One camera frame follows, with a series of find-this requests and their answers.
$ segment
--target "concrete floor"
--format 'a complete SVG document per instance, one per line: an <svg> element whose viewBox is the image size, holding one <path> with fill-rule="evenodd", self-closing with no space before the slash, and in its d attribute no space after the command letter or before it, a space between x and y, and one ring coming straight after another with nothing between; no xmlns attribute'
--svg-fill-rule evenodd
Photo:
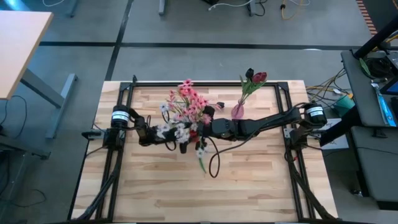
<svg viewBox="0 0 398 224"><path fill-rule="evenodd" d="M158 2L133 2L123 42L355 46L371 36L355 0L312 1L290 21L280 18L280 0L265 4L264 17L248 17L243 7L220 6L208 12L208 5L199 0L170 0L165 17L159 17ZM65 16L68 1L55 7L44 7L41 1L23 3L32 11L55 13L45 41L69 42L115 42L127 6L127 0L84 0L71 19ZM290 3L287 7L287 13L295 8ZM7 8L4 2L0 3L0 9ZM39 47L34 54L29 68L57 91L69 73L76 73L79 80L58 136L50 141L44 139L44 132L52 106L25 86L18 86L16 95L23 96L28 104L27 124L19 139L52 154L46 161L29 157L24 182L15 199L23 204L34 202L38 195L32 189L39 189L47 201L29 208L10 207L10 223L66 220L87 145L80 133L91 128L112 52L112 47L51 46ZM270 80L304 80L307 85L316 85L337 73L342 64L339 50L122 47L112 80L131 80L132 75L140 80L236 80L249 67L267 71ZM349 88L345 77L338 84ZM22 107L18 99L9 103L5 128L10 135L21 126ZM325 158L339 217L373 223L397 220L398 212L380 211L371 198L358 198L348 192L355 184L355 167L346 154L339 152ZM344 166L339 164L341 158Z"/></svg>

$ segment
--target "wooden tabletop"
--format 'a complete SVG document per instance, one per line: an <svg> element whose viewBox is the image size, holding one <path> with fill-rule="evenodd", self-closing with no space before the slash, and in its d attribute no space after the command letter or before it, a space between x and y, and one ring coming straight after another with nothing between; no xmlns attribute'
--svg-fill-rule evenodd
<svg viewBox="0 0 398 224"><path fill-rule="evenodd" d="M101 128L110 127L119 84L105 82L103 85L95 118ZM289 88L293 105L308 101L303 81L289 81ZM215 119L230 118L231 109L241 96L238 87L195 89L211 102L225 102L226 108L216 112ZM135 88L132 107L144 117L151 115L151 126L162 124L159 104L166 99L169 90L167 87ZM256 91L246 100L244 109L244 118L251 119L278 113L274 88L263 87ZM264 131L245 145L223 153L216 179L201 170L193 144L188 146L186 154L181 154L178 149L168 151L164 145L142 147L135 132L128 132L126 142L115 222L297 221L281 128ZM215 139L215 143L219 150L239 144L219 139ZM308 143L319 147L315 141ZM102 140L90 142L88 152L101 144ZM306 148L303 156L311 190L328 212L337 216L322 152ZM204 157L206 170L210 157L210 154ZM105 149L86 158L72 218L81 215L98 193L105 158ZM303 193L300 198L307 214ZM108 203L109 197L104 206L105 214Z"/></svg>
<svg viewBox="0 0 398 224"><path fill-rule="evenodd" d="M44 32L51 12L0 11L0 99L9 100Z"/></svg>

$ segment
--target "wooden table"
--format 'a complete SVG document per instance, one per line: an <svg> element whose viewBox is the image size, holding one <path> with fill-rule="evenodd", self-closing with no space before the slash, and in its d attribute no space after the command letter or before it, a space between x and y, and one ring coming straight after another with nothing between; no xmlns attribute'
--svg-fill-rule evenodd
<svg viewBox="0 0 398 224"><path fill-rule="evenodd" d="M103 85L95 118L101 128L110 127L119 84ZM293 105L308 101L303 81L289 81L289 88ZM151 126L162 124L159 104L166 99L169 89L135 87L132 107L142 116L151 115ZM225 102L226 108L217 112L215 118L230 118L231 109L241 96L238 87L195 89L211 102ZM259 119L278 113L275 90L261 88L248 98L244 107L244 118ZM180 154L178 150L168 151L164 145L142 147L135 132L128 132L126 141L114 222L297 221L281 128L264 131L245 145L222 154L216 179L200 169L191 145L186 154ZM239 144L218 139L215 142L219 149ZM319 147L315 141L309 144ZM88 152L101 145L102 140L90 142ZM311 190L328 212L336 216L322 152L307 148L303 155ZM98 193L105 158L105 149L86 158L72 218L81 215ZM305 210L303 194L300 198Z"/></svg>
<svg viewBox="0 0 398 224"><path fill-rule="evenodd" d="M51 12L0 11L0 100L10 100L22 82L53 104L56 109L47 138L55 137L70 90L77 79L75 74L70 74L59 94L27 69L52 17Z"/></svg>

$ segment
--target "white sticker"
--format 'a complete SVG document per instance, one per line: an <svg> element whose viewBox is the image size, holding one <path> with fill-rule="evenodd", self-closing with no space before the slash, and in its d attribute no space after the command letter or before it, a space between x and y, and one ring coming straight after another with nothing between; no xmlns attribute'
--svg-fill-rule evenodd
<svg viewBox="0 0 398 224"><path fill-rule="evenodd" d="M129 117L129 113L124 112L124 111L115 111L115 112L112 113L112 116L115 116L115 115L121 115L121 116Z"/></svg>
<svg viewBox="0 0 398 224"><path fill-rule="evenodd" d="M310 108L310 109L307 110L307 113L311 113L313 111L323 111L323 108L321 106Z"/></svg>
<svg viewBox="0 0 398 224"><path fill-rule="evenodd" d="M310 113L310 116L316 116L316 115L323 115L323 112L322 111L315 111L315 112Z"/></svg>
<svg viewBox="0 0 398 224"><path fill-rule="evenodd" d="M122 116L122 115L114 115L114 116L112 116L112 119L123 119L125 121L129 121L128 117Z"/></svg>

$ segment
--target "glass vase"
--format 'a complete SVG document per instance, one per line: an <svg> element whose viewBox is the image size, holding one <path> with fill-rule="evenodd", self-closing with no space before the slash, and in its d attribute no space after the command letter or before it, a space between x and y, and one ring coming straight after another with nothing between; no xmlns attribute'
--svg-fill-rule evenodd
<svg viewBox="0 0 398 224"><path fill-rule="evenodd" d="M244 115L244 100L238 100L238 104L232 108L232 119L241 119Z"/></svg>

